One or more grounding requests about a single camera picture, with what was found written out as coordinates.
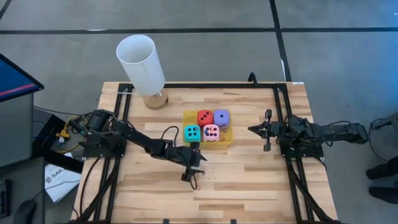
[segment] yellow tray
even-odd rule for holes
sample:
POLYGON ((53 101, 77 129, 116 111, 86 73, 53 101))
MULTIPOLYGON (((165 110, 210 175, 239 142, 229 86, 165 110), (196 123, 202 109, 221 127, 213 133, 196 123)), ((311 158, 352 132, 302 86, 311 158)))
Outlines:
MULTIPOLYGON (((186 110, 183 112, 182 116, 182 126, 183 130, 187 125, 198 124, 198 110, 186 110)), ((203 128, 200 128, 200 136, 201 136, 201 145, 204 146, 227 146, 233 142, 234 136, 232 134, 232 122, 231 122, 231 112, 229 112, 229 126, 228 129, 220 130, 220 141, 218 142, 203 142, 203 128)))

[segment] computer screen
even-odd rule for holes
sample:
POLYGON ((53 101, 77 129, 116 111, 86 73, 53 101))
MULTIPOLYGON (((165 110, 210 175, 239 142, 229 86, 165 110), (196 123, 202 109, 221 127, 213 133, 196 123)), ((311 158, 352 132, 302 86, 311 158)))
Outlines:
POLYGON ((0 54, 0 102, 42 89, 42 84, 0 54))

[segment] red dice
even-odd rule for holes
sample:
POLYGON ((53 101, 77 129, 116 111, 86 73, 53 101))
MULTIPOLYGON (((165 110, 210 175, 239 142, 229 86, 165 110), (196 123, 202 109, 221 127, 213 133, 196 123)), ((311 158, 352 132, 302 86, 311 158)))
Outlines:
POLYGON ((207 124, 213 124, 213 113, 210 110, 201 110, 198 112, 198 125, 203 127, 207 124))

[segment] pink dice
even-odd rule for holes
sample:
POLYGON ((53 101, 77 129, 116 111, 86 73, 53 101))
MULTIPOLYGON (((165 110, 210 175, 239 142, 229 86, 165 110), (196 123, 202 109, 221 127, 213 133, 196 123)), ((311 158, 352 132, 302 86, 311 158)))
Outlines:
POLYGON ((220 140, 220 127, 215 124, 207 124, 203 127, 204 142, 218 142, 220 140))

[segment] purple dice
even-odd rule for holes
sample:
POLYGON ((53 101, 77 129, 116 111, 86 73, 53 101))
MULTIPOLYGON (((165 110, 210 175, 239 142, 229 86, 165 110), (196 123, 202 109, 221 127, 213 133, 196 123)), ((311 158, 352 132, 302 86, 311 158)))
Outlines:
POLYGON ((228 110, 214 110, 213 122, 219 126, 220 129, 227 129, 229 126, 229 111, 228 110))

